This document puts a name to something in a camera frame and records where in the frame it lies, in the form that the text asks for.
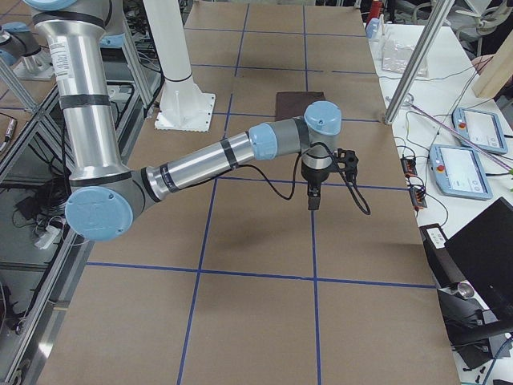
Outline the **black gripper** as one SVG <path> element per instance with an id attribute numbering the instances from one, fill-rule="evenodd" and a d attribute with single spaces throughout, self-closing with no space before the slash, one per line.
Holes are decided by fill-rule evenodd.
<path id="1" fill-rule="evenodd" d="M 329 171 L 327 168 L 311 168 L 302 162 L 301 175 L 307 182 L 308 210 L 316 211 L 321 202 L 321 184 L 328 179 Z"/>

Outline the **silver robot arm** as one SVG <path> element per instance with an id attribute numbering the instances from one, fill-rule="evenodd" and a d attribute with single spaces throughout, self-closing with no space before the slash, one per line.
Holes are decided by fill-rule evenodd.
<path id="1" fill-rule="evenodd" d="M 216 97 L 193 79 L 183 19 L 175 1 L 143 4 L 164 85 L 153 124 L 142 129 L 135 162 L 119 152 L 100 43 L 123 24 L 119 1 L 31 1 L 36 29 L 47 40 L 75 166 L 65 206 L 67 224 L 88 241 L 110 241 L 168 195 L 208 183 L 253 160 L 296 154 L 308 182 L 308 206 L 337 170 L 341 109 L 316 101 L 301 115 L 262 123 L 205 148 L 197 136 L 212 120 Z"/>

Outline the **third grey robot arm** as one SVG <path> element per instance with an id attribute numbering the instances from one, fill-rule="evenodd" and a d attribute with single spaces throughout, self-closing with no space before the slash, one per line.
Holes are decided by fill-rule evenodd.
<path id="1" fill-rule="evenodd" d="M 23 22 L 1 25 L 1 59 L 22 80 L 50 81 L 54 76 L 50 53 Z"/>

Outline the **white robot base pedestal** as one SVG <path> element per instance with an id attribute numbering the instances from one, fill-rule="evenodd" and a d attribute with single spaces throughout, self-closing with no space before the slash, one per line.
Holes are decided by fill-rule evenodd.
<path id="1" fill-rule="evenodd" d="M 216 96 L 202 92 L 193 79 L 179 3 L 146 0 L 143 4 L 164 75 L 156 128 L 206 132 Z"/>

